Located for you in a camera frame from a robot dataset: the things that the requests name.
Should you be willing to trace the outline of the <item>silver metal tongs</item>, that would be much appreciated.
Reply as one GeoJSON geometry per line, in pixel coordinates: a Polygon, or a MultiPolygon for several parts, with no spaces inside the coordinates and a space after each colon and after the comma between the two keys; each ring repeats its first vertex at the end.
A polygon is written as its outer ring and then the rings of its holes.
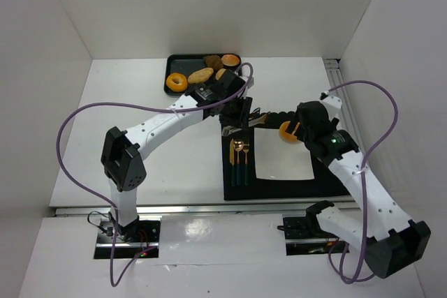
{"type": "Polygon", "coordinates": [[[238,125],[224,126],[221,130],[221,136],[228,137],[233,133],[245,131],[248,130],[249,128],[253,128],[254,126],[265,124],[269,114],[270,114],[269,112],[261,112],[259,109],[254,110],[252,113],[249,114],[247,120],[242,121],[238,125]]]}

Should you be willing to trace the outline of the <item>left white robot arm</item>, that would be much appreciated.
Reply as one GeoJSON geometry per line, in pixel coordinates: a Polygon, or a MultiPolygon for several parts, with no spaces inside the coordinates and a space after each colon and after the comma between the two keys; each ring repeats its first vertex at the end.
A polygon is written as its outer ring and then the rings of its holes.
{"type": "Polygon", "coordinates": [[[109,218],[121,238],[128,241],[139,229],[137,188],[145,180],[144,162],[164,142],[208,117],[219,116],[231,126],[248,125],[251,99],[247,91],[251,75],[225,70],[211,84],[192,84],[170,107],[124,131],[111,128],[105,134],[101,163],[108,178],[112,207],[109,218]]]}

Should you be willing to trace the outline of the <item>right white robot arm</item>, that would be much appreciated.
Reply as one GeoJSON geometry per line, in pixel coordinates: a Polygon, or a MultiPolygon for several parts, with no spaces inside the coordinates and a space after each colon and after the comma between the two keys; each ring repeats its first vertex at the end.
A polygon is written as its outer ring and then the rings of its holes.
{"type": "Polygon", "coordinates": [[[360,207],[362,221],[324,200],[307,208],[306,224],[356,248],[373,275],[388,278],[422,258],[431,230],[392,199],[357,143],[347,131],[337,129],[341,106],[338,97],[328,95],[300,103],[286,131],[303,141],[311,156],[343,184],[360,207]]]}

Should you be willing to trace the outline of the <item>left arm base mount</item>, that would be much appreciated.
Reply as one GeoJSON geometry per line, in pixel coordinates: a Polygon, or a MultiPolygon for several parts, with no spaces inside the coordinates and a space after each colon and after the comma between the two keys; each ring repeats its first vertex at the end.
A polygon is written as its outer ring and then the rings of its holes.
{"type": "MultiPolygon", "coordinates": [[[[99,211],[91,211],[87,215],[87,222],[98,230],[94,259],[109,260],[115,234],[113,222],[99,211]]],[[[143,259],[158,258],[160,234],[160,218],[140,220],[136,228],[125,235],[117,233],[114,258],[131,259],[135,255],[143,259]]]]}

